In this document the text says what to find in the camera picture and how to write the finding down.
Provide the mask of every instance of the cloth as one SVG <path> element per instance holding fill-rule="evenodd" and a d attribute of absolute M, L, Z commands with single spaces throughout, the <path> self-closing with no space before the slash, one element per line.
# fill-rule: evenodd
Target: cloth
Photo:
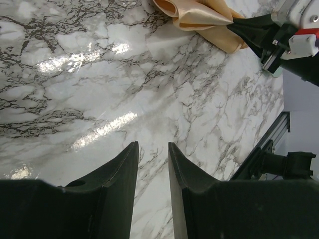
<path fill-rule="evenodd" d="M 153 0 L 173 24 L 184 31 L 197 31 L 227 53 L 246 48 L 244 40 L 226 25 L 242 15 L 229 8 L 225 0 Z"/>

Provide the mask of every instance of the fabric fold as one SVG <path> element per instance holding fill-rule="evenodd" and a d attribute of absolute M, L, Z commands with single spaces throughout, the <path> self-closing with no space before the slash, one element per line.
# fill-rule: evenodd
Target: fabric fold
<path fill-rule="evenodd" d="M 244 40 L 226 25 L 242 15 L 229 8 L 224 0 L 153 0 L 172 17 L 173 24 L 184 31 L 197 31 L 206 40 L 227 53 L 246 48 Z"/>

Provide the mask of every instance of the orange satin fabric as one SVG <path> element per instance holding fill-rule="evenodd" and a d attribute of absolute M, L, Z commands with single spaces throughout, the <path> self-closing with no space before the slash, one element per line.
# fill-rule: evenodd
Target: orange satin fabric
<path fill-rule="evenodd" d="M 227 53 L 246 48 L 244 40 L 228 30 L 233 17 L 242 15 L 229 8 L 225 0 L 153 0 L 173 24 L 184 31 L 197 31 Z"/>

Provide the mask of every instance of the marble countertop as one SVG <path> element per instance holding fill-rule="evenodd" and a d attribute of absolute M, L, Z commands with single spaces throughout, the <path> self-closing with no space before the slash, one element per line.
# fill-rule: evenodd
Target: marble countertop
<path fill-rule="evenodd" d="M 246 17 L 278 0 L 227 0 Z M 66 185 L 140 144 L 132 239 L 173 238 L 169 141 L 227 180 L 283 110 L 282 78 L 150 0 L 0 0 L 0 177 Z"/>

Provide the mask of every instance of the folded cloth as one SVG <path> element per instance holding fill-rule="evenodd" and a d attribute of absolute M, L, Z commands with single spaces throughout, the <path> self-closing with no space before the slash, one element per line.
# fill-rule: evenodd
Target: folded cloth
<path fill-rule="evenodd" d="M 184 31 L 197 31 L 227 53 L 246 48 L 244 40 L 226 25 L 242 15 L 229 8 L 225 0 L 153 0 L 173 24 Z"/>

